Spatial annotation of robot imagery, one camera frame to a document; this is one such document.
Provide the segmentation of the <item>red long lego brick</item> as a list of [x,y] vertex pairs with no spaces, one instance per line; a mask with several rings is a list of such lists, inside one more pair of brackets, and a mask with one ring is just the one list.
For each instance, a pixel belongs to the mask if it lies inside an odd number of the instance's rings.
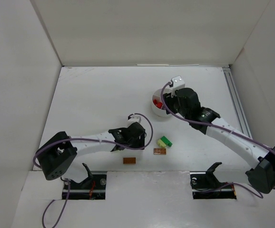
[[153,104],[154,104],[154,106],[157,107],[158,109],[162,109],[163,103],[160,102],[159,100],[154,99],[154,100],[153,100]]

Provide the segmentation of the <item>green and yellow lego stack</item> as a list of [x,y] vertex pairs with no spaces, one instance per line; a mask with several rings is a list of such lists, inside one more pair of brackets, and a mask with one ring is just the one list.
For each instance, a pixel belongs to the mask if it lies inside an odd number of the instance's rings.
[[157,145],[160,148],[170,148],[173,144],[167,137],[162,136],[160,139],[157,140]]

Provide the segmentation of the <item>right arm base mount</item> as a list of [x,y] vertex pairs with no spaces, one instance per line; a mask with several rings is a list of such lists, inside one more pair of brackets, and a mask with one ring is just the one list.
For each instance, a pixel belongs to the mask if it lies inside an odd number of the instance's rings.
[[220,182],[214,172],[222,162],[215,162],[206,171],[191,171],[190,186],[194,200],[237,199],[233,185],[218,189],[228,182]]

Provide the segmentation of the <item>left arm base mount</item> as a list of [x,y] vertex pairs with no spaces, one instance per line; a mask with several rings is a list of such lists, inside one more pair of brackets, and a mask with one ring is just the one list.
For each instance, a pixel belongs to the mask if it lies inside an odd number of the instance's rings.
[[106,197],[107,172],[91,171],[89,167],[82,163],[84,167],[81,182],[70,182],[70,200],[104,200]]

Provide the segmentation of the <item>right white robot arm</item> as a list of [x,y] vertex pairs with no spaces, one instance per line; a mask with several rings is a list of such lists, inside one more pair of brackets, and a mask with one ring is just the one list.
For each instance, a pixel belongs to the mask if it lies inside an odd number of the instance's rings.
[[250,170],[244,176],[255,190],[265,194],[275,190],[275,146],[269,148],[237,131],[219,113],[203,107],[191,88],[161,93],[160,96],[168,113],[221,142],[245,160]]

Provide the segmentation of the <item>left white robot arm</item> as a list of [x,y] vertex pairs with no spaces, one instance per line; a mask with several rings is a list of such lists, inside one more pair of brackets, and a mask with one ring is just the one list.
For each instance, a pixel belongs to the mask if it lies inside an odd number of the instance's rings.
[[35,159],[38,160],[46,180],[63,177],[81,184],[91,181],[91,172],[83,162],[81,164],[86,174],[75,168],[72,164],[75,158],[96,152],[144,149],[145,134],[146,130],[138,122],[86,138],[69,136],[62,131],[37,150]]

